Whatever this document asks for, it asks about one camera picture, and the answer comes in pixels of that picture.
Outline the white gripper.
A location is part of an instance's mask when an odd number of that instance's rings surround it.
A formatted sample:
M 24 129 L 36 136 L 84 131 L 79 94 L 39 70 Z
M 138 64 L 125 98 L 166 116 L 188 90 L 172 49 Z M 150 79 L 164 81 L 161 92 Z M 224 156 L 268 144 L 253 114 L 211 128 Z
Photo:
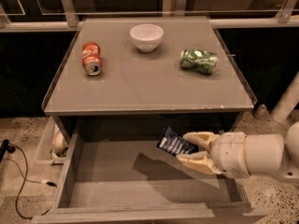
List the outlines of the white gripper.
M 244 133 L 223 133 L 219 136 L 212 132 L 191 132 L 185 133 L 182 138 L 206 150 L 177 155 L 183 166 L 205 175 L 223 174 L 232 179 L 249 177 L 244 154 Z

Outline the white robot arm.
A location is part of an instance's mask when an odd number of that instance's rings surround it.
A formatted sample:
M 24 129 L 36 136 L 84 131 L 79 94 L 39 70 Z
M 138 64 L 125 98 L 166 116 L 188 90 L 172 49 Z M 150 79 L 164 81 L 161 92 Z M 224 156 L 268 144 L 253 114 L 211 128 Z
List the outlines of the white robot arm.
M 183 138 L 201 150 L 179 154 L 177 159 L 197 172 L 231 179 L 269 175 L 279 181 L 299 183 L 299 122 L 286 135 L 198 132 L 185 133 Z

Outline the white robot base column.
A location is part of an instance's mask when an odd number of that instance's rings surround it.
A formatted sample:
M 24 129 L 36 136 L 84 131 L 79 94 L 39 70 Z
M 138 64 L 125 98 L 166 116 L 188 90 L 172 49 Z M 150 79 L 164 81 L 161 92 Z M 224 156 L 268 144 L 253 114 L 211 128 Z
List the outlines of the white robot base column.
M 280 97 L 270 116 L 277 123 L 284 122 L 295 107 L 299 104 L 299 72 Z

